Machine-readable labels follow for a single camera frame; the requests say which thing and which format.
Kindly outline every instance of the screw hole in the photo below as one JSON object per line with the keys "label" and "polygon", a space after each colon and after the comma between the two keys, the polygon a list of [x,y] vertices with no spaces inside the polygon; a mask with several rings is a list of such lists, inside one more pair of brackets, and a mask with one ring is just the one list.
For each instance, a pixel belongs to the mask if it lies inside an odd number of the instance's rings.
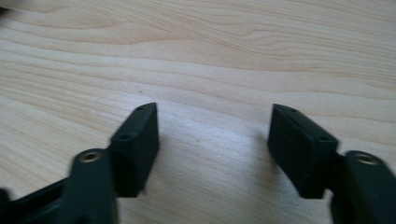
{"label": "screw hole", "polygon": [[368,165],[377,165],[378,164],[378,161],[374,157],[364,155],[364,154],[355,155],[355,159],[359,162],[362,162],[362,163],[365,163]]}
{"label": "screw hole", "polygon": [[320,141],[329,142],[330,138],[328,138],[328,137],[320,137]]}
{"label": "screw hole", "polygon": [[82,155],[79,160],[81,162],[91,162],[91,161],[97,161],[101,157],[102,157],[102,154],[99,152],[89,152],[87,154]]}
{"label": "screw hole", "polygon": [[131,135],[129,134],[123,134],[119,137],[120,140],[128,140],[131,138]]}

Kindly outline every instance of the metal rivet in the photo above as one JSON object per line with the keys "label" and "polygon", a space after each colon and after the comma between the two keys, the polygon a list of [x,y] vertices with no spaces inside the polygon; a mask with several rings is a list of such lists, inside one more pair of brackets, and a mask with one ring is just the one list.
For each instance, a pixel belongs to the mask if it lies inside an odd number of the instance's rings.
{"label": "metal rivet", "polygon": [[79,160],[81,162],[92,162],[92,161],[97,161],[102,157],[102,153],[100,152],[88,152],[84,155],[82,155]]}
{"label": "metal rivet", "polygon": [[355,159],[359,162],[368,164],[368,165],[377,165],[378,160],[376,160],[374,157],[365,155],[365,154],[356,154]]}

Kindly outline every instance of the wood grain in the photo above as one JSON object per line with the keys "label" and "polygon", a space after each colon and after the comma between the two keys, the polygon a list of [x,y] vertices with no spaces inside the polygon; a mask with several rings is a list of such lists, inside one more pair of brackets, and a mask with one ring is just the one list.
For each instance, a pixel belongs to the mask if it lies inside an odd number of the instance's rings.
{"label": "wood grain", "polygon": [[14,198],[159,104],[148,195],[121,223],[331,223],[266,136],[289,105],[396,170],[396,2],[0,0],[0,187]]}

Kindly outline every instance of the clamp jaw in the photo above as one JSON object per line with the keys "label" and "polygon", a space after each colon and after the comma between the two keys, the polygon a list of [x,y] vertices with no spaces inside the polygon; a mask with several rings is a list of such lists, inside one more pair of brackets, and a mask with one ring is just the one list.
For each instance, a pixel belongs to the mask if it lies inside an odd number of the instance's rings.
{"label": "clamp jaw", "polygon": [[361,151],[345,156],[338,140],[296,109],[274,105],[268,147],[302,198],[333,193],[337,224],[396,223],[396,178],[378,157]]}
{"label": "clamp jaw", "polygon": [[141,105],[107,149],[79,153],[69,177],[13,202],[0,189],[0,223],[118,223],[116,197],[138,196],[159,147],[157,105]]}

